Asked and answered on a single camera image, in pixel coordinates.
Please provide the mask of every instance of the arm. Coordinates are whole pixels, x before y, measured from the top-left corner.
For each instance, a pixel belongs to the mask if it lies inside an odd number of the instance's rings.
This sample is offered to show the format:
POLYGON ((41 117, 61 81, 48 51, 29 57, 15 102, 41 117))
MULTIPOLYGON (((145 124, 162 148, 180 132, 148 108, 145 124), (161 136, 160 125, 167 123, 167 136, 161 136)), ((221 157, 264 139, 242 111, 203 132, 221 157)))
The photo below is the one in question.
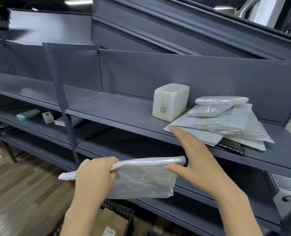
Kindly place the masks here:
POLYGON ((97 211, 108 196, 115 181, 117 170, 111 171, 118 162, 116 157, 86 159, 76 174, 76 190, 67 210, 61 236, 90 236, 97 211))
POLYGON ((203 142, 180 128, 170 130, 182 144, 189 163, 187 167, 169 164, 165 169, 214 198, 226 236, 262 236, 247 195, 224 172, 203 142))

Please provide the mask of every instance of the hand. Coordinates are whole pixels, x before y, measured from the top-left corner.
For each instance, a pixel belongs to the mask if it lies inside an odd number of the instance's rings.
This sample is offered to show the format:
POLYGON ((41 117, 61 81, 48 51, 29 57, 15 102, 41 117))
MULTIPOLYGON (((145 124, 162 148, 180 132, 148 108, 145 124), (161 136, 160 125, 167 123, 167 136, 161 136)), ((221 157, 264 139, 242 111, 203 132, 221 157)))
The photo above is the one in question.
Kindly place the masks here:
POLYGON ((113 187, 117 170, 111 171, 111 168, 116 162, 118 159, 114 156, 84 160, 76 173, 74 201, 97 203, 100 207, 113 187))
POLYGON ((188 166, 168 164, 166 170, 183 177, 197 188, 210 194, 214 199, 231 192, 241 191, 238 186, 224 172, 205 144, 189 132, 178 127, 169 127, 183 146, 188 166))

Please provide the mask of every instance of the black package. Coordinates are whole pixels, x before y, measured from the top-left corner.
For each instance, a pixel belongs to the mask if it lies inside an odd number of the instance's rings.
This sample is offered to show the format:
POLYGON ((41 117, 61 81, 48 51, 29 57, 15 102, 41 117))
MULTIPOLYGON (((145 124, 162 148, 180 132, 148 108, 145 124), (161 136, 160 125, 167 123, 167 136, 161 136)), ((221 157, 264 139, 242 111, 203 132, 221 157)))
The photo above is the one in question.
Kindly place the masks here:
POLYGON ((219 143, 215 146, 232 151, 242 156, 245 155, 245 148, 240 143, 234 142, 226 138, 222 138, 221 141, 219 141, 219 143))

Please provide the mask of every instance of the right hand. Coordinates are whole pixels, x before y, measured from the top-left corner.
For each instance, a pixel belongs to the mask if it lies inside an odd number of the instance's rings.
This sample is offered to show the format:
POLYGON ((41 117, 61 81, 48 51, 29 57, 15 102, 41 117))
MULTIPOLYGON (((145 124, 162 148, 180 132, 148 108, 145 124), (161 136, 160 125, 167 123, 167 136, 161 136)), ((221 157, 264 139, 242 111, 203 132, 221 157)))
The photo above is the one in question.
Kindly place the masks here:
POLYGON ((187 167, 168 164, 164 167, 166 170, 183 177, 215 199, 232 190, 240 191, 202 141, 181 128, 169 129, 179 139, 189 162, 187 167))

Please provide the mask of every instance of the small white box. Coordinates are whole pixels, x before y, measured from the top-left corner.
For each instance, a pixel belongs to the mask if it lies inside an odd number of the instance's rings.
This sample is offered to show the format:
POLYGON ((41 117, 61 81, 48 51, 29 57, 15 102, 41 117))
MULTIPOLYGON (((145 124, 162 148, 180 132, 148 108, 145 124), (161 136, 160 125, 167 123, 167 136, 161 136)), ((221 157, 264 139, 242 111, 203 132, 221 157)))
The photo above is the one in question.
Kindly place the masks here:
POLYGON ((42 113, 46 124, 54 122, 54 117, 50 112, 42 113))
POLYGON ((167 84, 154 91, 152 116, 173 122, 186 109, 189 86, 167 84))

